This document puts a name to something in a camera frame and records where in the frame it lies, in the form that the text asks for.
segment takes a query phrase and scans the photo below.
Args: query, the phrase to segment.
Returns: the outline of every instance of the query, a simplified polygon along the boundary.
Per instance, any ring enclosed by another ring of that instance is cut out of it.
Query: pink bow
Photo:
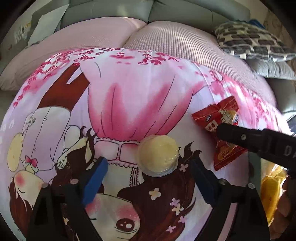
[[[31,163],[33,167],[37,167],[37,159],[34,158],[34,159],[31,159],[30,157],[26,156],[25,157],[25,163]]]

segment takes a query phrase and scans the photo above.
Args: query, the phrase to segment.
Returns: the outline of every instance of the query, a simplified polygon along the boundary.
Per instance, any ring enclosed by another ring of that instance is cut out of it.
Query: red snack wrapper
[[[218,104],[210,105],[194,114],[194,121],[207,131],[212,132],[217,140],[214,154],[214,169],[217,171],[226,166],[241,154],[246,152],[245,148],[219,140],[215,134],[216,128],[221,123],[228,123],[237,126],[239,107],[233,96],[222,100]]]

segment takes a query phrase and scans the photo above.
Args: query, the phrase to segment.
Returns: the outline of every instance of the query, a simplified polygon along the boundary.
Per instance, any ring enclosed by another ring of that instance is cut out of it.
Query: brown hair
[[[86,127],[83,126],[80,129],[80,137],[84,137],[83,135],[83,130]],[[66,166],[59,170],[57,170],[57,175],[54,177],[52,180],[52,186],[60,186],[64,185],[70,182],[71,179],[74,178],[79,178],[79,176],[86,170],[86,168],[92,163],[94,160],[94,138],[96,135],[91,135],[90,134],[91,129],[89,129],[86,133],[87,142],[85,147],[82,147],[80,149],[74,150],[70,152],[67,155],[67,164]],[[90,150],[91,150],[91,158],[90,160],[86,163],[85,161],[85,153],[86,153],[86,146],[89,145]],[[19,228],[19,230],[22,232],[22,234],[26,237],[27,236],[27,231],[28,231],[28,226],[30,222],[30,217],[32,213],[32,207],[28,203],[28,201],[23,200],[19,195],[17,196],[16,190],[15,190],[15,182],[14,179],[10,183],[10,186],[8,187],[9,193],[10,193],[10,212],[11,216]],[[63,217],[67,218],[67,206],[65,204],[61,205]],[[76,233],[75,231],[71,228],[71,222],[69,221],[67,225],[65,225],[65,229],[67,232],[68,237],[70,240],[77,240]]]
[[[27,200],[22,200],[22,198],[17,194],[14,179],[12,179],[8,190],[10,194],[9,207],[11,216],[21,233],[26,237],[30,216],[33,211],[32,207]]]
[[[171,174],[163,177],[150,177],[143,173],[144,182],[138,186],[122,189],[118,197],[132,202],[133,207],[140,218],[140,228],[130,241],[159,241],[175,240],[185,228],[185,223],[179,222],[180,217],[185,217],[194,204],[190,205],[193,197],[195,181],[189,169],[185,172],[180,170],[181,164],[189,164],[189,158],[193,152],[190,149],[192,143],[184,148],[184,157],[179,156],[178,167]],[[161,196],[151,200],[149,191],[159,189]],[[180,200],[181,208],[179,215],[172,211],[174,206],[172,199]],[[168,232],[169,226],[176,226],[172,232]]]

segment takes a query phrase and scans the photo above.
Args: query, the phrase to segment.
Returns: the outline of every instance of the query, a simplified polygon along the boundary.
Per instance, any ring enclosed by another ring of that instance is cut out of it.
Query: printed pillowcase
[[[225,53],[241,59],[280,62],[296,57],[296,53],[275,35],[246,22],[223,23],[215,30],[215,35]]]

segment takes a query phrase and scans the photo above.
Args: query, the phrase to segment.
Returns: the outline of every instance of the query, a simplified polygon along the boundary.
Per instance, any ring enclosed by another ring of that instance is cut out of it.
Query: textured pink fabric
[[[181,23],[157,21],[134,33],[124,48],[154,50],[196,61],[228,75],[276,105],[276,98],[266,80],[255,75],[245,61],[225,54],[217,39],[202,30]]]
[[[1,90],[19,90],[46,59],[62,50],[85,47],[122,47],[146,23],[133,18],[95,18],[72,24],[37,45],[24,49],[0,76]]]

